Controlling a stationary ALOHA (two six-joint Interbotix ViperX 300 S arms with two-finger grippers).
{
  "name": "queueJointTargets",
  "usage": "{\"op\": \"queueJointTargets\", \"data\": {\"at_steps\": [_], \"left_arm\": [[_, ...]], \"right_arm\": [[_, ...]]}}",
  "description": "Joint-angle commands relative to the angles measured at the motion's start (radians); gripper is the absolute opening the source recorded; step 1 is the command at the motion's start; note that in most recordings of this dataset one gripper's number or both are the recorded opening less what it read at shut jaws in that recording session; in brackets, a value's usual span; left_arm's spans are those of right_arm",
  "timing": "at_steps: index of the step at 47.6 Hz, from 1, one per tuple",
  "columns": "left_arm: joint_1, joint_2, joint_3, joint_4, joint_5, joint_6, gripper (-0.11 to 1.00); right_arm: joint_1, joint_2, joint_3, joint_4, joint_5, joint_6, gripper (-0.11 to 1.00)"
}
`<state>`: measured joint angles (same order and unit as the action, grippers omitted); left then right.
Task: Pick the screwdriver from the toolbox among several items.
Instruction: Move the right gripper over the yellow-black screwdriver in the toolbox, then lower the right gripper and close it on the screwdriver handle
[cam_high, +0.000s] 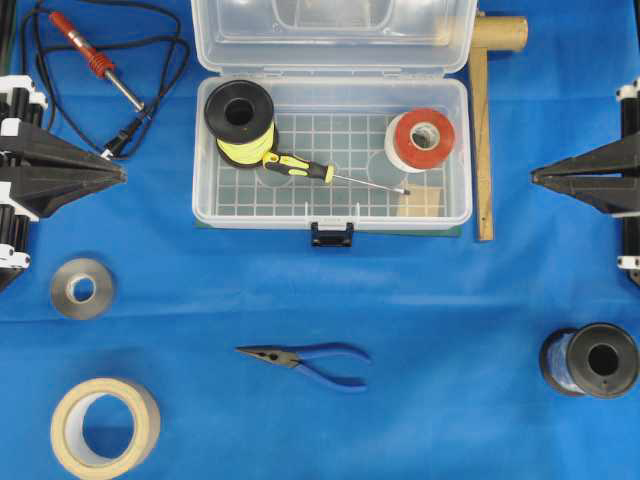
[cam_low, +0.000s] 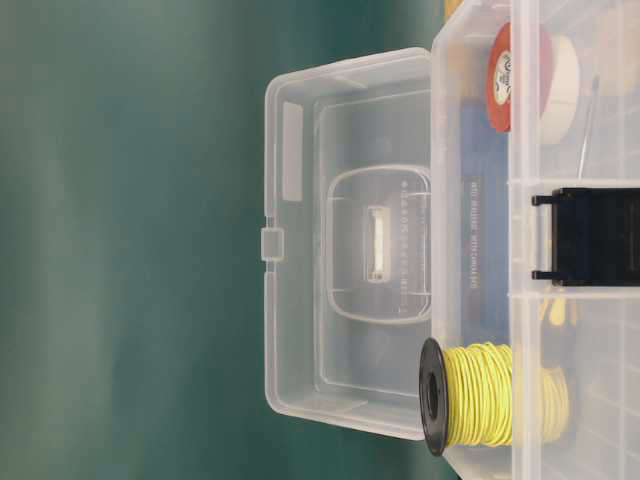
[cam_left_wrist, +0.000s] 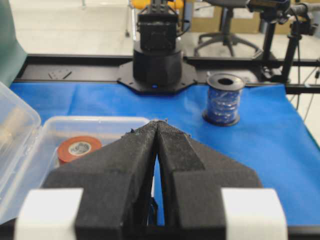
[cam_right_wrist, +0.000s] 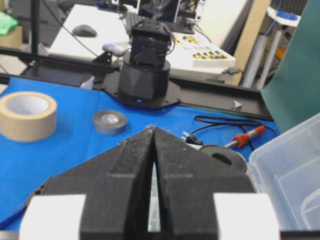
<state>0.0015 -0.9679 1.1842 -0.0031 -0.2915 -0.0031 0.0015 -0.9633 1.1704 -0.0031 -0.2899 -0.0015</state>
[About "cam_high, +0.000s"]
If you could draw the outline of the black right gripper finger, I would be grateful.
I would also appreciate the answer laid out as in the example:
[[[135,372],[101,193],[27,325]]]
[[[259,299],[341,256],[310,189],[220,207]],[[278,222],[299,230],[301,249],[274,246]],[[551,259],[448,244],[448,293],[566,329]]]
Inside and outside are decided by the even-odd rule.
[[[603,214],[639,215],[638,177],[533,175],[532,182],[588,204]]]
[[[639,134],[569,157],[531,172],[533,178],[550,176],[604,175],[639,170]]]

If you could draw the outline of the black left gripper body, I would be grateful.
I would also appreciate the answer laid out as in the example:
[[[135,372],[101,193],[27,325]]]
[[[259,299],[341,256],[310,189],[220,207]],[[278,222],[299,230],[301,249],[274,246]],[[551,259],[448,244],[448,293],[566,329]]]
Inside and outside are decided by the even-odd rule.
[[[18,133],[19,122],[40,127],[48,108],[46,96],[36,90],[28,75],[1,77],[1,135]],[[15,281],[31,263],[27,253],[30,224],[36,216],[10,198],[12,183],[1,176],[1,291]]]

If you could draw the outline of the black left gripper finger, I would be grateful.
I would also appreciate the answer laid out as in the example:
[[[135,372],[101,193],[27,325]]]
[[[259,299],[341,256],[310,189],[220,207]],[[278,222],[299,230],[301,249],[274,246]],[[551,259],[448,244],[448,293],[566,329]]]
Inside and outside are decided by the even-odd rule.
[[[62,206],[126,182],[126,173],[53,168],[2,167],[1,204],[30,220],[49,218]]]
[[[1,151],[30,165],[111,172],[124,169],[94,153],[82,150],[28,122],[1,123]]]

